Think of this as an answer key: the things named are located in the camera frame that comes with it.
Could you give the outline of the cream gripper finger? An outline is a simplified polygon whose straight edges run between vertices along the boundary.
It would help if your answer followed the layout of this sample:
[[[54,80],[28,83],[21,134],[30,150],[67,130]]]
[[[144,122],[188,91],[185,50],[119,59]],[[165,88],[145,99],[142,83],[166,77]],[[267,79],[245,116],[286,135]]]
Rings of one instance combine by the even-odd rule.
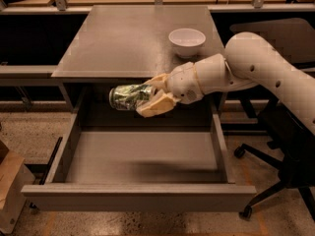
[[[167,78],[168,78],[168,74],[163,73],[163,74],[160,74],[151,78],[150,80],[145,81],[145,85],[150,85],[156,88],[157,90],[160,90],[160,89],[167,90],[167,82],[166,82]]]
[[[160,89],[152,99],[138,106],[136,111],[143,117],[154,117],[172,110],[180,101],[171,92]]]

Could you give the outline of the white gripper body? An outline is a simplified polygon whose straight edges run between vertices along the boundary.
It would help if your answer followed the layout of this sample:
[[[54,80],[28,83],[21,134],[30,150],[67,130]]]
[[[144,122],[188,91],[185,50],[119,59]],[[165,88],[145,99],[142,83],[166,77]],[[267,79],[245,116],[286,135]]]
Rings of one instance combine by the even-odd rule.
[[[174,68],[167,76],[166,87],[183,104],[191,104],[204,97],[192,62]]]

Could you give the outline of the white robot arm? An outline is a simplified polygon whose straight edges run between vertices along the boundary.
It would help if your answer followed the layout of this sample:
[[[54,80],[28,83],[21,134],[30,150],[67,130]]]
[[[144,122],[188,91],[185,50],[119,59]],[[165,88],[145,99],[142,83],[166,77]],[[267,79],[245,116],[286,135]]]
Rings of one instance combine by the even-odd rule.
[[[224,54],[185,63],[147,83],[157,94],[137,108],[143,117],[168,112],[177,103],[191,104],[212,92],[260,85],[315,134],[315,78],[296,69],[269,42],[252,32],[233,36]]]

